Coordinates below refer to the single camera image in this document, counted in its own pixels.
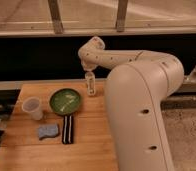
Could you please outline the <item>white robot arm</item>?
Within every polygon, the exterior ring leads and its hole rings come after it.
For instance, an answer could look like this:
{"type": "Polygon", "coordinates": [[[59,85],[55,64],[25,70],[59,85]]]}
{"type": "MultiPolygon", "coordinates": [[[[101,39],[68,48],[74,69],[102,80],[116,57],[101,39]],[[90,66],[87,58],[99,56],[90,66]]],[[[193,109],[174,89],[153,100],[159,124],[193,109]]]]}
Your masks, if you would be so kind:
{"type": "Polygon", "coordinates": [[[155,51],[107,50],[99,37],[78,55],[86,71],[110,70],[105,108],[119,171],[175,171],[160,104],[183,83],[179,59],[155,51]]]}

